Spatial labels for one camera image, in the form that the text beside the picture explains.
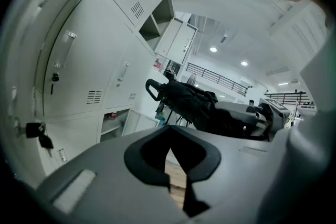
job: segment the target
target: white ceiling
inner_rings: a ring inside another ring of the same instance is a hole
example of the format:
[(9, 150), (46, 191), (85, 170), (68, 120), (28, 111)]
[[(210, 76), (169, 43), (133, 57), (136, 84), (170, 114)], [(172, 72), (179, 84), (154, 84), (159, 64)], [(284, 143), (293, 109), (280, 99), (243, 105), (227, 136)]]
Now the white ceiling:
[[(273, 87), (300, 80), (299, 71), (327, 35), (323, 11), (307, 0), (174, 0), (174, 6), (194, 14), (191, 23), (199, 31), (194, 54), (225, 61)], [(240, 64), (243, 60), (248, 67)]]

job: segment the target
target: locker vent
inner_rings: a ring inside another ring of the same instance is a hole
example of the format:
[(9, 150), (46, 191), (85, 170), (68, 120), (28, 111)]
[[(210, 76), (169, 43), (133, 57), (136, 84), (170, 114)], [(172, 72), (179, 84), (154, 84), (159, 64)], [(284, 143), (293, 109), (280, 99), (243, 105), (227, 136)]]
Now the locker vent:
[(139, 2), (136, 2), (136, 4), (131, 8), (131, 10), (133, 11), (137, 19), (139, 19), (144, 12)]
[(86, 104), (99, 104), (101, 100), (101, 91), (89, 91)]
[(135, 97), (137, 96), (136, 94), (137, 94), (136, 92), (131, 92), (130, 97), (128, 98), (128, 101), (135, 100)]

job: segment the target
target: locker handle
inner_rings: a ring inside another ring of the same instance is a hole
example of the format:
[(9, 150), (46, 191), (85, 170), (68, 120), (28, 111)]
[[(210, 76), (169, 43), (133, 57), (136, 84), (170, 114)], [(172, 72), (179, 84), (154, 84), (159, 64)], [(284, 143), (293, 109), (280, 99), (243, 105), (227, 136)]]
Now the locker handle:
[(187, 43), (184, 45), (184, 48), (189, 48), (188, 47), (188, 42), (189, 42), (189, 38), (187, 39)]
[(70, 49), (72, 44), (74, 43), (77, 35), (70, 32), (69, 30), (65, 30), (64, 35), (62, 37), (62, 44), (60, 46), (60, 51), (54, 62), (54, 67), (56, 68), (64, 68), (66, 60), (68, 58)]
[(62, 159), (63, 162), (67, 162), (68, 161), (68, 158), (67, 158), (67, 155), (65, 155), (65, 150), (64, 148), (61, 148), (60, 150), (58, 150), (58, 153)]
[(127, 67), (128, 67), (129, 65), (130, 65), (129, 63), (124, 62), (124, 67), (123, 67), (123, 69), (120, 71), (120, 74), (118, 75), (118, 78), (117, 78), (118, 81), (121, 82), (121, 81), (124, 80), (124, 76), (125, 76), (125, 74), (126, 74)]

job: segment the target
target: staircase railing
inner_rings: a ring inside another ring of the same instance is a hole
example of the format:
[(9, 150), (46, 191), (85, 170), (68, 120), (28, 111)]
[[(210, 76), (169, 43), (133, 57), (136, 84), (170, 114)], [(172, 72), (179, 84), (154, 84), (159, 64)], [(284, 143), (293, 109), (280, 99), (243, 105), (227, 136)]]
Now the staircase railing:
[(305, 92), (266, 93), (265, 95), (277, 100), (280, 104), (302, 105), (306, 102), (310, 102), (310, 99)]
[(243, 96), (246, 96), (247, 88), (243, 85), (240, 85), (237, 82), (234, 82), (231, 79), (225, 78), (217, 73), (214, 73), (210, 70), (207, 70), (205, 68), (199, 67), (197, 65), (194, 65), (192, 63), (188, 63), (186, 71), (195, 73), (196, 75), (205, 78), (207, 80), (210, 80), (216, 84), (219, 84), (221, 86), (224, 86), (232, 91), (235, 91)]

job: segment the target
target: wooden floor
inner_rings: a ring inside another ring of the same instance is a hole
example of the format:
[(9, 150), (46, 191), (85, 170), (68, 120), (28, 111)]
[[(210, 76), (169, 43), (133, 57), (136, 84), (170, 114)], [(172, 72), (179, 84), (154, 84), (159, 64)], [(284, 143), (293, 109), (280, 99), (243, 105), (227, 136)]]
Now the wooden floor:
[(174, 159), (175, 157), (171, 151), (169, 152), (169, 156), (170, 158), (166, 159), (165, 173), (170, 176), (170, 195), (182, 209), (187, 177), (176, 159)]

